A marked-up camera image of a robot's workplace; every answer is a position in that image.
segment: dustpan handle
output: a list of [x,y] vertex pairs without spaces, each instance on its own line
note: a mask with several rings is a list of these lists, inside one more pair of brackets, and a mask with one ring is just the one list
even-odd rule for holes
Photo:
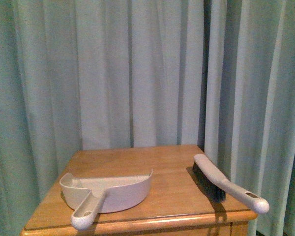
[[101,197],[95,197],[90,191],[82,203],[76,208],[71,215],[72,226],[76,230],[86,230],[90,227],[99,210],[102,208],[105,200],[105,192]]

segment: white dustpan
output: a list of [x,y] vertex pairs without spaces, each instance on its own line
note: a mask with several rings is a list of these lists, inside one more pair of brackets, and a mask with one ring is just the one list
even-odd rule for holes
[[98,213],[126,210],[139,204],[148,195],[151,175],[75,178],[66,173],[60,185],[69,207],[72,226],[86,230]]

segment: curtain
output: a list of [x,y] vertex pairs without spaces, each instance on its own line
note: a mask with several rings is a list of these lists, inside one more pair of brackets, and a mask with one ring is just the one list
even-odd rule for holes
[[295,0],[0,0],[0,235],[75,151],[179,144],[295,236]]

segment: dark bristles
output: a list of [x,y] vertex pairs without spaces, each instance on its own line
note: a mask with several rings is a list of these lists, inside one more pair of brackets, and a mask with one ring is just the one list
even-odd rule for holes
[[214,183],[212,183],[206,175],[201,171],[197,163],[193,164],[192,168],[193,173],[196,175],[200,185],[203,187],[206,195],[212,199],[215,203],[221,203],[226,199],[226,193],[224,190],[217,187]]

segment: white plastic handle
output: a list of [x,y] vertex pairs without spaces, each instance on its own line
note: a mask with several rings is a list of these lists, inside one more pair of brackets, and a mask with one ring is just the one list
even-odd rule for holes
[[90,191],[71,215],[72,226],[76,230],[88,229],[93,224],[94,219],[103,206],[105,198],[106,192],[104,192],[101,197],[97,198]]
[[270,206],[266,199],[263,199],[256,194],[230,182],[226,176],[207,158],[207,156],[204,154],[197,154],[194,156],[194,160],[201,171],[212,183],[232,195],[254,212],[264,214],[269,211]]

